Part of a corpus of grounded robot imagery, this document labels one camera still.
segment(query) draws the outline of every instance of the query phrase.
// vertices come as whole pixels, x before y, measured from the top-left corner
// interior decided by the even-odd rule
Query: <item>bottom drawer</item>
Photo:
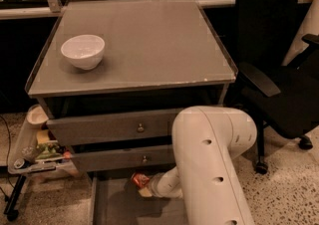
[[[77,153],[72,160],[79,171],[101,171],[174,163],[171,145]]]

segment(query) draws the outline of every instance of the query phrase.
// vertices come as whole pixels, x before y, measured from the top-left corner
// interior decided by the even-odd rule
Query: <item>chair backrest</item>
[[[296,33],[298,0],[236,0],[235,62],[280,66]]]

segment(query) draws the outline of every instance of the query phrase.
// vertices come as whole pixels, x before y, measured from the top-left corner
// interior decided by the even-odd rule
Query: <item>red object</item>
[[[150,179],[142,173],[134,173],[131,181],[139,188],[144,188],[150,182]]]

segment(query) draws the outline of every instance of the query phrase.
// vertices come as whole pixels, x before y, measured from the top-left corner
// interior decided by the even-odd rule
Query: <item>power cord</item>
[[[3,122],[6,125],[7,131],[8,131],[8,139],[9,139],[9,147],[8,147],[8,152],[7,152],[7,157],[6,157],[6,166],[8,166],[9,163],[9,154],[10,154],[10,150],[11,150],[11,132],[10,132],[10,128],[8,126],[8,122],[7,120],[0,115],[0,118],[3,120]],[[7,181],[9,182],[9,184],[14,188],[14,186],[12,185],[10,178],[9,178],[9,173],[7,173],[8,177],[7,177]],[[9,200],[9,196],[4,192],[3,188],[0,186],[0,190],[2,191],[3,195],[4,195],[4,199],[7,202]]]

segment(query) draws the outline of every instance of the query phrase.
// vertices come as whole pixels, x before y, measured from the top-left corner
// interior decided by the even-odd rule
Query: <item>chair seat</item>
[[[254,87],[244,87],[241,94],[256,113],[286,138],[298,137],[319,124],[319,88],[314,88],[319,80],[288,67],[264,73],[281,93],[268,98]]]

